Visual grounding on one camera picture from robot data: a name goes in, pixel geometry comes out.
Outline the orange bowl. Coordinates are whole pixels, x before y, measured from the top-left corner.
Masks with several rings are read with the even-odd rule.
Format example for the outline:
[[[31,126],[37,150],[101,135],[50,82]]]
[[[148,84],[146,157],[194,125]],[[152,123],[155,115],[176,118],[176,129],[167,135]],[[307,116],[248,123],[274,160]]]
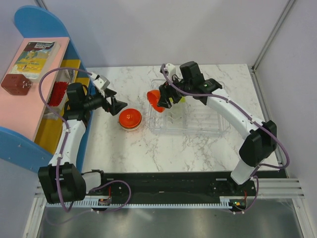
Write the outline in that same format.
[[[134,127],[142,121],[142,115],[138,110],[129,108],[120,113],[118,121],[124,127]]]
[[[158,113],[162,113],[165,108],[164,107],[159,107],[158,102],[160,99],[160,92],[159,90],[151,90],[147,93],[147,99],[152,106],[152,108],[157,111]]]

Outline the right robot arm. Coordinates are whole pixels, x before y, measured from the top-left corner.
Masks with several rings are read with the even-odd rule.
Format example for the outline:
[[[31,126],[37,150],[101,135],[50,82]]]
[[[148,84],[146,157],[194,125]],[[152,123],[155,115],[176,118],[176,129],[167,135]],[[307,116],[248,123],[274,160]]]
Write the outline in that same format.
[[[274,137],[277,136],[277,126],[271,120],[264,122],[246,112],[230,98],[219,82],[213,78],[205,79],[196,62],[182,64],[180,71],[182,78],[176,75],[174,65],[168,63],[160,67],[166,81],[159,87],[157,106],[169,109],[183,97],[191,96],[234,126],[244,142],[239,149],[240,160],[231,172],[231,180],[226,187],[230,194],[238,195],[260,164],[276,150]]]

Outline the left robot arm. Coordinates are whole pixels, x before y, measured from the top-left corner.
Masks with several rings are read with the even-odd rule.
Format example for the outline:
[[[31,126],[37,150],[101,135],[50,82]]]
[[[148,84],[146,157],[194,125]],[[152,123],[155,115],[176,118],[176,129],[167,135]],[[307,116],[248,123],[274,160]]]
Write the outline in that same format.
[[[83,200],[91,189],[98,195],[107,193],[109,184],[101,178],[101,171],[85,175],[76,168],[77,155],[86,132],[91,112],[102,108],[113,116],[127,103],[117,101],[116,92],[109,89],[109,81],[96,79],[94,95],[84,91],[81,83],[67,87],[68,101],[64,106],[62,134],[49,164],[39,168],[38,177],[49,204]]]

